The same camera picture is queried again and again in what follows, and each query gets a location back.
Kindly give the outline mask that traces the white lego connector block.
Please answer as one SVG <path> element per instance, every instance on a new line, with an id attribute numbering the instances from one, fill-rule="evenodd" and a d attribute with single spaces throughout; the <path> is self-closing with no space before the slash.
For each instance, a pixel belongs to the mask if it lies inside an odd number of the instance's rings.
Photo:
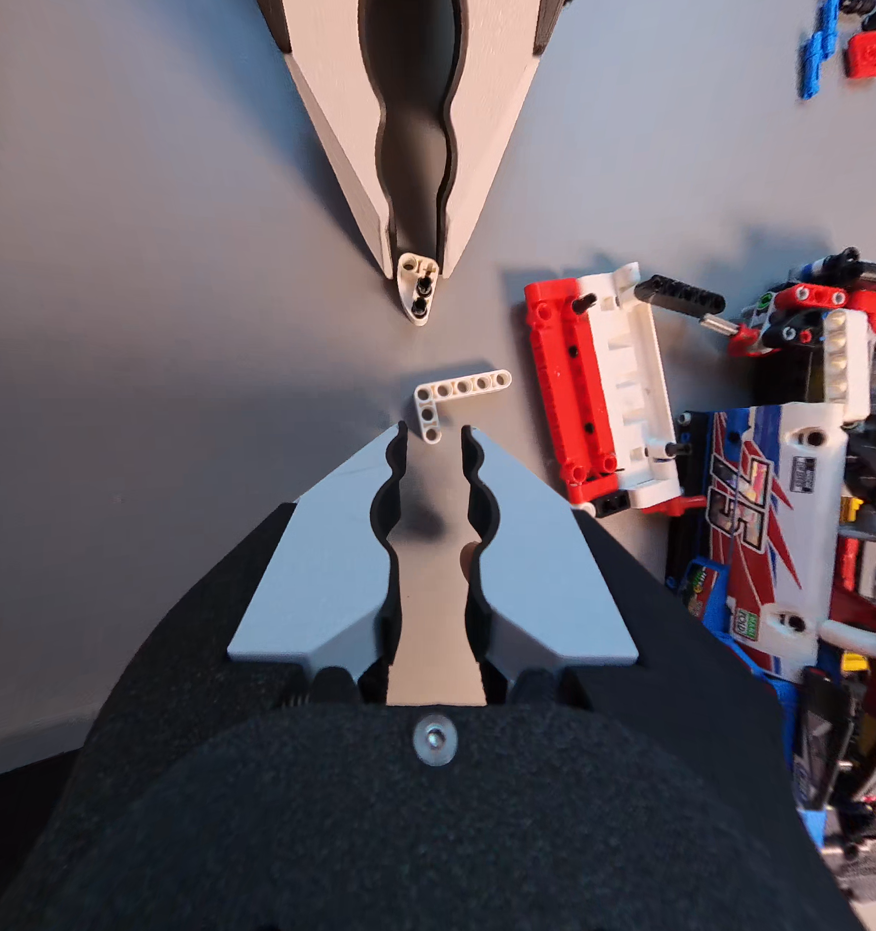
<path id="1" fill-rule="evenodd" d="M 416 285 L 418 276 L 420 275 L 419 269 L 423 264 L 436 265 L 440 273 L 440 266 L 434 259 L 413 252 L 405 252 L 398 259 L 395 276 L 402 309 L 404 310 L 404 313 L 408 319 L 417 327 L 425 326 L 431 314 L 430 311 L 429 316 L 426 319 L 415 320 L 410 312 L 410 305 L 413 299 L 419 295 L 417 293 Z M 432 302 L 436 291 L 437 281 L 433 293 L 430 294 L 432 296 Z"/>

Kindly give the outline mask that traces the red white lego subassembly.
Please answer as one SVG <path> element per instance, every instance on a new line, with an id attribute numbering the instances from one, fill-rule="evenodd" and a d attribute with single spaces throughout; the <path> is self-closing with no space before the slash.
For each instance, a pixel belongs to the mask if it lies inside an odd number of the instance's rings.
<path id="1" fill-rule="evenodd" d="M 627 509 L 677 518 L 706 506 L 681 490 L 688 457 L 670 410 L 653 308 L 723 314 L 710 290 L 631 262 L 525 287 L 526 324 L 552 448 L 570 505 L 595 518 Z"/>

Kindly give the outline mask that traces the blue white lego race car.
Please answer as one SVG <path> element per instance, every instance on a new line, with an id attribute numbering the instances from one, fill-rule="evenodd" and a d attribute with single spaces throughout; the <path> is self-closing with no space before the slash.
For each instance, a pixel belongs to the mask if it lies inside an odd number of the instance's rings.
<path id="1" fill-rule="evenodd" d="M 657 306 L 751 361 L 752 404 L 686 411 L 665 584 L 774 693 L 798 814 L 876 904 L 876 262 L 794 269 L 734 319 L 655 276 Z"/>

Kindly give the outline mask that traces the cluster of blue black pegs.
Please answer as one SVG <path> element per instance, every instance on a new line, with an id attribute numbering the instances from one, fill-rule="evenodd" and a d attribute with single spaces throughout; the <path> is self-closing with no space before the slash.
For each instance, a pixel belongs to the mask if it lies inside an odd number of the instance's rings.
<path id="1" fill-rule="evenodd" d="M 797 96 L 801 101 L 814 99 L 820 92 L 820 79 L 825 63 L 840 51 L 840 18 L 851 17 L 859 22 L 857 32 L 876 30 L 876 1 L 818 2 L 815 26 L 800 44 L 797 59 Z M 842 49 L 844 52 L 848 41 Z"/>

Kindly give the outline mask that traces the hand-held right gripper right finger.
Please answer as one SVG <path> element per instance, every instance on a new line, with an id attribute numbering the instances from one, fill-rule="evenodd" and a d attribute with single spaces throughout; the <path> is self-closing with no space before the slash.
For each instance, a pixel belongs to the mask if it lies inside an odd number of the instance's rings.
<path id="1" fill-rule="evenodd" d="M 465 630 L 485 689 L 533 670 L 633 666 L 633 637 L 577 520 L 583 517 L 487 433 L 465 425 L 470 559 Z"/>

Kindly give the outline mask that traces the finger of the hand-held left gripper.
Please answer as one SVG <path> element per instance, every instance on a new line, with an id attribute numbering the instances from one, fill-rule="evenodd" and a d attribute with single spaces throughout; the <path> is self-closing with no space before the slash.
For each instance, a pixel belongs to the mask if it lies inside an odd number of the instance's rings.
<path id="1" fill-rule="evenodd" d="M 441 114 L 446 160 L 436 198 L 445 278 L 470 241 L 549 40 L 548 2 L 455 1 L 452 10 Z"/>
<path id="2" fill-rule="evenodd" d="M 357 1 L 284 1 L 284 58 L 364 242 L 394 275 L 390 201 L 377 164 L 384 110 L 368 73 Z"/>

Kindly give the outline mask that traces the white L-shaped lego beam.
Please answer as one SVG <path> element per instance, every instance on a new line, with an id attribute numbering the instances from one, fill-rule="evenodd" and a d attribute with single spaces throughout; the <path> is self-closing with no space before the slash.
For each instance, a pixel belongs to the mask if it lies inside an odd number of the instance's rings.
<path id="1" fill-rule="evenodd" d="M 496 394 L 512 383 L 513 376 L 507 369 L 493 369 L 416 386 L 412 401 L 422 439 L 428 445 L 436 445 L 441 440 L 440 409 L 443 405 Z"/>

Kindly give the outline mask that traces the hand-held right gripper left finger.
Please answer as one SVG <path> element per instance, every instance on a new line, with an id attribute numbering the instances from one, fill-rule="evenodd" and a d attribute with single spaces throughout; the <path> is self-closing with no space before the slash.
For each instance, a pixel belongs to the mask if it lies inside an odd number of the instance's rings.
<path id="1" fill-rule="evenodd" d="M 229 645 L 238 662 L 388 677 L 401 635 L 398 557 L 408 429 L 392 425 L 301 495 Z"/>

